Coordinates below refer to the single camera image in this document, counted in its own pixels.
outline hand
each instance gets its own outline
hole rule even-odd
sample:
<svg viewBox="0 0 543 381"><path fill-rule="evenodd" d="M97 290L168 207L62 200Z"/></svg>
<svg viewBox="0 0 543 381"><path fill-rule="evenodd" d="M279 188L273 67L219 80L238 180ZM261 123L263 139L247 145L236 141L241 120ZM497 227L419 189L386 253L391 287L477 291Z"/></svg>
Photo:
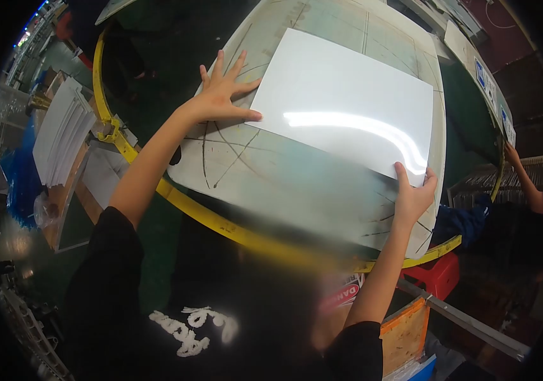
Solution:
<svg viewBox="0 0 543 381"><path fill-rule="evenodd" d="M212 77L208 77L204 65L199 67L203 84L202 91L180 106L179 109L184 111L194 123L218 119L261 120L263 116L259 112L242 109L231 104L231 96L248 93L259 87L261 83L261 78L248 83L237 84L235 82L244 66L246 51L242 51L236 64L225 77L223 77L223 56L223 51L219 50L217 62L212 69Z"/></svg>
<svg viewBox="0 0 543 381"><path fill-rule="evenodd" d="M420 188L413 188L409 184L403 164L394 163L394 169L398 177L398 197L394 210L394 223L405 224L411 229L434 201L437 177L432 169L427 168L424 185Z"/></svg>
<svg viewBox="0 0 543 381"><path fill-rule="evenodd" d="M519 154L517 150L507 141L504 143L504 158L515 167L521 166L521 160L519 159Z"/></svg>

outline finger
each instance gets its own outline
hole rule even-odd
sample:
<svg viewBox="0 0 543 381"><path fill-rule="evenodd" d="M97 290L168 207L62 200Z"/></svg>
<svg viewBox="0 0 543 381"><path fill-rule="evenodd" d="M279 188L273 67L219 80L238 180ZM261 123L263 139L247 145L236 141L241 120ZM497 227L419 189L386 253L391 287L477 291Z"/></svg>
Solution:
<svg viewBox="0 0 543 381"><path fill-rule="evenodd" d="M212 69L212 77L211 80L218 80L223 77L223 58L225 57L225 53L222 50L218 51L217 54L217 62L214 64L214 69Z"/></svg>
<svg viewBox="0 0 543 381"><path fill-rule="evenodd" d="M246 82L244 84L236 84L236 89L234 91L234 94L242 94L242 93L248 93L261 84L262 78L253 80L252 82Z"/></svg>
<svg viewBox="0 0 543 381"><path fill-rule="evenodd" d="M240 53L240 57L237 57L236 63L231 68L231 70L227 73L227 76L229 78L231 78L232 80L236 80L238 74L240 74L240 71L244 67L245 59L246 59L246 51L242 50L242 52Z"/></svg>
<svg viewBox="0 0 543 381"><path fill-rule="evenodd" d="M394 163L394 170L397 172L399 191L404 187L409 187L409 178L407 177L407 171L403 164L401 162Z"/></svg>
<svg viewBox="0 0 543 381"><path fill-rule="evenodd" d="M263 119L263 115L259 111L250 109L243 109L241 107L231 106L229 118L241 118L252 121L260 121Z"/></svg>
<svg viewBox="0 0 543 381"><path fill-rule="evenodd" d="M202 89L205 90L210 86L210 77L206 72L206 66L199 65L199 75L201 76Z"/></svg>
<svg viewBox="0 0 543 381"><path fill-rule="evenodd" d="M435 175L432 168L428 167L426 169L426 176L427 176L427 179L424 180L423 188L426 188L426 189L431 189L432 188L432 191L434 191L437 188L437 182L439 181L437 179L437 175Z"/></svg>

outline white cable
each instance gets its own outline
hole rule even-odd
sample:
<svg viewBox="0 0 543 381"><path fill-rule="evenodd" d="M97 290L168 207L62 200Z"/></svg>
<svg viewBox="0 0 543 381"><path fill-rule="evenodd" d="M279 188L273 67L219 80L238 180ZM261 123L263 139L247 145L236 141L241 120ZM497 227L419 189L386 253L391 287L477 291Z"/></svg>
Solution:
<svg viewBox="0 0 543 381"><path fill-rule="evenodd" d="M511 25L511 26L498 26L496 24L494 24L494 22L490 19L490 15L487 14L487 7L490 5L490 3L486 2L486 16L487 16L487 20L492 24L494 25L495 27L499 28L499 29L510 29L510 28L513 28L513 27L516 27L517 25Z"/></svg>

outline red sticker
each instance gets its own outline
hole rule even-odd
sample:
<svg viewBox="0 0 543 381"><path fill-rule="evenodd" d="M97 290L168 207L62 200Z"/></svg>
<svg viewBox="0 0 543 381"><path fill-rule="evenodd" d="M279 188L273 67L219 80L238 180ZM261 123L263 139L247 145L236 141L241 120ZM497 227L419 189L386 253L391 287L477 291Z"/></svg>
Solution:
<svg viewBox="0 0 543 381"><path fill-rule="evenodd" d="M339 307L343 303L353 302L359 289L359 285L351 284L337 290L337 292L322 299L319 310L324 313Z"/></svg>

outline white plastic sheet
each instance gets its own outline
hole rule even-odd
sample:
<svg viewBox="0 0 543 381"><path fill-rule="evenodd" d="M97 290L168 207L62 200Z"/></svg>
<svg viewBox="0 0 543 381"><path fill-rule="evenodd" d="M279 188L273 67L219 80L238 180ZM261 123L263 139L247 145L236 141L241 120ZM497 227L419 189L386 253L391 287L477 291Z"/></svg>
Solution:
<svg viewBox="0 0 543 381"><path fill-rule="evenodd" d="M322 38L287 29L247 124L421 186L432 131L432 86Z"/></svg>

